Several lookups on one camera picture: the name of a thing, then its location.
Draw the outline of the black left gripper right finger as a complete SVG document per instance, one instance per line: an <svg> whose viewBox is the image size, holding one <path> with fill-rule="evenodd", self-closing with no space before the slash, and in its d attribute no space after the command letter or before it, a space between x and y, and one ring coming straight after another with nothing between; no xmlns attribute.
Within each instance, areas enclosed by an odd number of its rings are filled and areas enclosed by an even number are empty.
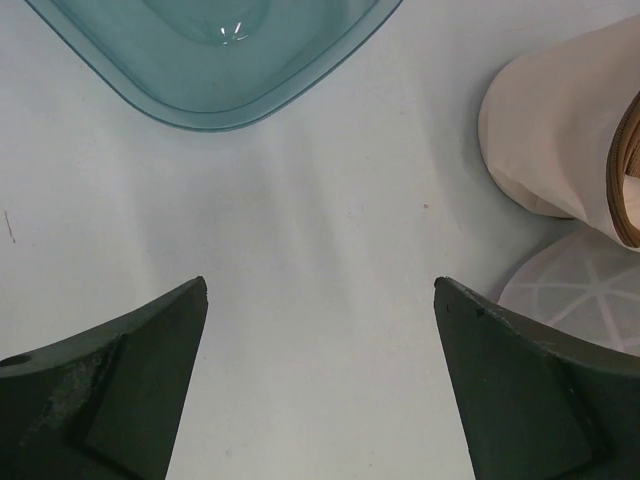
<svg viewBox="0 0 640 480"><path fill-rule="evenodd" d="M638 357L447 277L434 310L476 478L638 478Z"/></svg>

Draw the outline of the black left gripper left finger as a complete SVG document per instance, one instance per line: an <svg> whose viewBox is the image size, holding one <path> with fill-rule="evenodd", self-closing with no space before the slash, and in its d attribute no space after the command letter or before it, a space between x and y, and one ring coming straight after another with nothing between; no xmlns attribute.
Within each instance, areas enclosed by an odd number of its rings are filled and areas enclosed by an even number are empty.
<svg viewBox="0 0 640 480"><path fill-rule="evenodd" d="M206 316L207 285L196 277L2 360L2 478L165 478Z"/></svg>

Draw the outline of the beige cylindrical zipper bag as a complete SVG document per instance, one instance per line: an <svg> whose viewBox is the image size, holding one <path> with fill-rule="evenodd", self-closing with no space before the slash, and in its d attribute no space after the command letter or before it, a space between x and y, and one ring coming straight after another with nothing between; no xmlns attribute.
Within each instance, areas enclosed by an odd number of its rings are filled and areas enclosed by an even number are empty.
<svg viewBox="0 0 640 480"><path fill-rule="evenodd" d="M639 18L523 55L494 78L478 137L499 188L639 248Z"/></svg>

